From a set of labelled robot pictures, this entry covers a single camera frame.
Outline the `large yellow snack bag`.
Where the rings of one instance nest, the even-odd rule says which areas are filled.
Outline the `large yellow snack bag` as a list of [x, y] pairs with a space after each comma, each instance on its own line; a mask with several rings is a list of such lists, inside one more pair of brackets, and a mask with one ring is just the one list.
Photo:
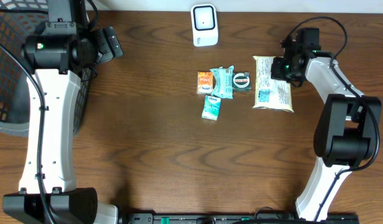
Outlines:
[[256, 61], [256, 90], [253, 109], [293, 113], [290, 84], [271, 78], [274, 57], [253, 56]]

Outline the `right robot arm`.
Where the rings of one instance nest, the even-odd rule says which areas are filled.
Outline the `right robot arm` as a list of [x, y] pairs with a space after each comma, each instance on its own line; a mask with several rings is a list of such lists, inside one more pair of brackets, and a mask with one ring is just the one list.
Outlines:
[[335, 55], [321, 49], [319, 29], [294, 29], [281, 46], [284, 56], [274, 58], [271, 77], [294, 86], [308, 81], [325, 104], [313, 138], [315, 166], [295, 202], [299, 219], [322, 222], [347, 176], [374, 162], [382, 105], [377, 97], [359, 91]]

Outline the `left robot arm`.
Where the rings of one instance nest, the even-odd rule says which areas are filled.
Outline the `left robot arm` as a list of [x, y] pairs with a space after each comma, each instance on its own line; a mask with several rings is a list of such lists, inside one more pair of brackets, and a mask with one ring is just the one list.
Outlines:
[[112, 27], [96, 28], [86, 1], [50, 1], [41, 34], [22, 45], [18, 66], [30, 98], [27, 157], [18, 191], [3, 197], [6, 215], [21, 223], [126, 223], [117, 206], [79, 188], [73, 166], [73, 121], [83, 71], [120, 57]]

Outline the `small orange carton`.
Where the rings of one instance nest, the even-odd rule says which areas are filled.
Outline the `small orange carton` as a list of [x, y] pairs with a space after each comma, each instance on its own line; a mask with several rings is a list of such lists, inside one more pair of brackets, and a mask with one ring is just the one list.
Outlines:
[[213, 73], [198, 72], [197, 89], [198, 94], [211, 94], [213, 91]]

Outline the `light blue tissue pack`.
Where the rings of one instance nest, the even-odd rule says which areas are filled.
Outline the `light blue tissue pack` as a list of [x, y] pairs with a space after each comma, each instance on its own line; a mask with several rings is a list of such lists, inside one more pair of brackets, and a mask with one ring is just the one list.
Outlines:
[[205, 96], [205, 104], [201, 117], [204, 119], [210, 119], [216, 121], [219, 116], [221, 108], [221, 98], [215, 96]]

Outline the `teal snack packet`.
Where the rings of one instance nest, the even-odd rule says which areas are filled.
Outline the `teal snack packet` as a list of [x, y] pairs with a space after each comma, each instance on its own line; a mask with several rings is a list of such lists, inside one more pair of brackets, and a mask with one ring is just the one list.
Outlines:
[[215, 78], [215, 86], [211, 93], [212, 96], [233, 99], [233, 70], [233, 65], [228, 68], [219, 67], [210, 69], [210, 72], [213, 73]]

